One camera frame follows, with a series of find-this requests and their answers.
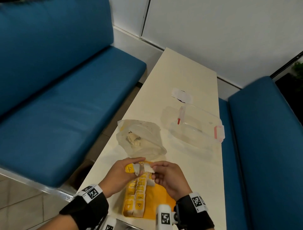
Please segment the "left hand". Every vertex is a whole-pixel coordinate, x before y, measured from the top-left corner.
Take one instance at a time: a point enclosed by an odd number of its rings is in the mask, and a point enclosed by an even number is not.
[[[103,194],[106,198],[120,192],[128,182],[140,177],[143,174],[143,172],[140,172],[139,175],[136,176],[134,173],[125,172],[126,165],[131,163],[135,164],[140,161],[145,161],[145,157],[125,158],[114,163],[107,175],[99,183],[99,186],[103,190]]]

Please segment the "backrest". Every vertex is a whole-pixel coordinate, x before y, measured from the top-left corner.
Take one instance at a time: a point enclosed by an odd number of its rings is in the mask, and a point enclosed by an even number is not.
[[[303,127],[270,77],[229,98],[254,229],[303,229]]]
[[[0,115],[113,43],[108,0],[0,5]]]

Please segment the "seat cushion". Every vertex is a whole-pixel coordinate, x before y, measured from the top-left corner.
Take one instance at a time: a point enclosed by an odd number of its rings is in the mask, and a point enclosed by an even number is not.
[[[303,229],[303,127],[270,77],[229,98],[254,229]]]
[[[108,0],[0,6],[0,115],[113,43]]]
[[[224,125],[225,139],[222,142],[222,160],[225,193],[226,225],[230,230],[248,229],[243,180],[239,167],[237,147],[234,140],[228,102],[219,98],[220,119]]]
[[[115,47],[102,51],[0,124],[0,166],[62,185],[145,69]]]

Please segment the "plastic bag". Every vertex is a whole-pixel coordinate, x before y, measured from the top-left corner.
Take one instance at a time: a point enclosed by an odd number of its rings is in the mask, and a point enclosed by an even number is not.
[[[130,157],[146,157],[150,161],[167,153],[162,145],[160,127],[141,120],[118,121],[116,138]]]

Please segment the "tile floor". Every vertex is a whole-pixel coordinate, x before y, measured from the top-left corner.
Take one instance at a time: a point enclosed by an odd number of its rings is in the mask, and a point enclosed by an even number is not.
[[[102,131],[86,158],[96,160],[140,88],[135,87]],[[0,175],[0,230],[36,230],[68,202]]]

